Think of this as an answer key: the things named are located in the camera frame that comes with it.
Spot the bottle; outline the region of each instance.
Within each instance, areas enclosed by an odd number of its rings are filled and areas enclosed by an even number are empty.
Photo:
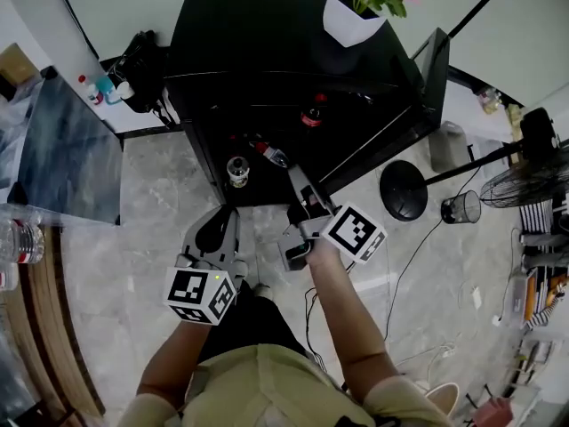
[[[97,86],[99,91],[103,94],[103,98],[105,99],[105,102],[109,106],[113,106],[114,104],[117,104],[122,101],[121,97],[118,95],[118,92],[116,91],[115,86],[113,85],[113,82],[109,79],[108,76],[101,76],[99,79],[97,79],[95,85]]]
[[[288,157],[281,149],[273,149],[266,142],[255,142],[255,150],[263,154],[264,157],[268,158],[268,161],[274,163],[277,166],[288,168],[289,161]]]
[[[236,189],[243,188],[249,180],[249,163],[243,157],[233,157],[227,165],[229,183]]]
[[[34,264],[44,256],[44,233],[35,224],[0,219],[0,261]]]
[[[18,271],[11,264],[0,263],[0,292],[12,291],[18,286]]]
[[[84,86],[87,98],[89,98],[94,105],[101,104],[103,102],[102,92],[97,88],[97,85],[87,79],[86,75],[81,75],[79,77],[79,84]]]
[[[320,126],[324,118],[325,104],[328,97],[323,93],[317,93],[314,100],[301,111],[301,121],[306,126]]]

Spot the fan grille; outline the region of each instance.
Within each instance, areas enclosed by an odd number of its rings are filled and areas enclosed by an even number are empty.
[[[521,162],[488,181],[480,199],[490,207],[516,207],[551,199],[567,191],[569,152],[561,149],[545,161]]]

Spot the black table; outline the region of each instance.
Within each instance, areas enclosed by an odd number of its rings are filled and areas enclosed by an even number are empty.
[[[421,73],[389,23],[345,49],[323,30],[324,6],[325,0],[185,0],[166,84],[222,201],[293,199],[286,171],[247,143],[256,133],[332,194],[438,128],[444,90],[425,103]],[[448,56],[442,64],[446,80]],[[322,125],[310,129],[301,109],[316,93],[328,96],[328,108]],[[226,163],[235,155],[251,165],[242,189],[228,185]]]

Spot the black backpack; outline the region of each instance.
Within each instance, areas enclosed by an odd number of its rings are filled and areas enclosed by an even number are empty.
[[[164,91],[164,66],[166,54],[155,42],[153,31],[139,32],[132,39],[124,54],[108,71],[108,77],[118,87],[128,82],[134,90],[131,98],[124,100],[138,113],[152,112],[169,129],[176,123],[166,110]]]

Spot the white container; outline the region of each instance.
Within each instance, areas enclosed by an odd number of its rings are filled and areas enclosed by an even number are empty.
[[[344,47],[362,43],[378,31],[387,20],[381,12],[376,12],[371,7],[369,10],[377,17],[364,19],[340,0],[326,0],[324,30]]]
[[[116,93],[120,96],[123,100],[128,100],[129,98],[134,96],[134,90],[132,89],[131,85],[124,81],[118,85],[116,88]]]

